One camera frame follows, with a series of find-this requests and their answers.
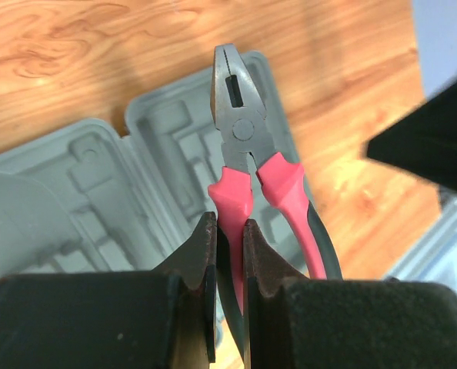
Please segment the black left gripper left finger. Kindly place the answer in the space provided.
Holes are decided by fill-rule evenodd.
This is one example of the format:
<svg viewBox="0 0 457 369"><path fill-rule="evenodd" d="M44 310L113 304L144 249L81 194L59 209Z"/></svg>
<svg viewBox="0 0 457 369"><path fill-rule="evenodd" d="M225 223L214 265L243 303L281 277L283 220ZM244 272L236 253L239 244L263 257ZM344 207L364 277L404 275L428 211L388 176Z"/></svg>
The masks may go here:
<svg viewBox="0 0 457 369"><path fill-rule="evenodd" d="M207 368L215 361L217 221L150 271L0 279L0 368Z"/></svg>

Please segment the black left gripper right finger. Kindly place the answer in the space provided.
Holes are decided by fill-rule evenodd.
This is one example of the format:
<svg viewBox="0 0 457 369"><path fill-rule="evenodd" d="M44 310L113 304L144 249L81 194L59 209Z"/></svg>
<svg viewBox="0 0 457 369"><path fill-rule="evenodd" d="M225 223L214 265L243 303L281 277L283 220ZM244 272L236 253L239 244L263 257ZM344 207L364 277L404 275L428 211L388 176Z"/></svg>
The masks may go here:
<svg viewBox="0 0 457 369"><path fill-rule="evenodd" d="M315 280L244 228L247 368L457 368L457 294L406 281Z"/></svg>

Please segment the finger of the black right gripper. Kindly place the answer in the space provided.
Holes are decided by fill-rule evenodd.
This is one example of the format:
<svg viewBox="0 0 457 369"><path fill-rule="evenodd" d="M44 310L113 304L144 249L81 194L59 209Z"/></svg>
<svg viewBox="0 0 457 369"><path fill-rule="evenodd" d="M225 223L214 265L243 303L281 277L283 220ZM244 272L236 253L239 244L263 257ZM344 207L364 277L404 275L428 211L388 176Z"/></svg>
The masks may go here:
<svg viewBox="0 0 457 369"><path fill-rule="evenodd" d="M365 155L457 192L457 81L371 138Z"/></svg>

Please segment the grey plastic tool case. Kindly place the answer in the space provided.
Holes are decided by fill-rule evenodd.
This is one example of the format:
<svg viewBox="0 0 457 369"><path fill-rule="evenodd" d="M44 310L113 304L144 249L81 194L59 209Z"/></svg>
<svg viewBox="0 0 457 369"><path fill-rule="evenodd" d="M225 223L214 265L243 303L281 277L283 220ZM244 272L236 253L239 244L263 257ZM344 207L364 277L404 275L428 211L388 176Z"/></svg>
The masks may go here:
<svg viewBox="0 0 457 369"><path fill-rule="evenodd" d="M298 163L269 63L239 53L266 110L275 147ZM136 98L120 138L87 118L0 155L0 279L14 274L150 271L176 251L207 212L208 187L222 174L222 136L211 110L212 71ZM249 220L294 269L310 276L299 243L262 193L255 162Z"/></svg>

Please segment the pink black pliers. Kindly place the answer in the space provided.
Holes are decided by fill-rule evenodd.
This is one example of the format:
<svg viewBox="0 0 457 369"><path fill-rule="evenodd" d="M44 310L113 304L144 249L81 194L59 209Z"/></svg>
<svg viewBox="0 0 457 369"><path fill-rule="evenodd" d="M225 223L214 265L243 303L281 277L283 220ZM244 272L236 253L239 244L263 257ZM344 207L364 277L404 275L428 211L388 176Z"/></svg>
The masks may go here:
<svg viewBox="0 0 457 369"><path fill-rule="evenodd" d="M264 101L233 44L215 47L210 105L222 136L224 159L220 179L208 187L222 238L217 257L218 290L236 347L243 351L243 231L253 208L248 157L255 162L266 201L292 229L310 276L341 279L342 272L329 233L305 192L305 170L276 149L266 124Z"/></svg>

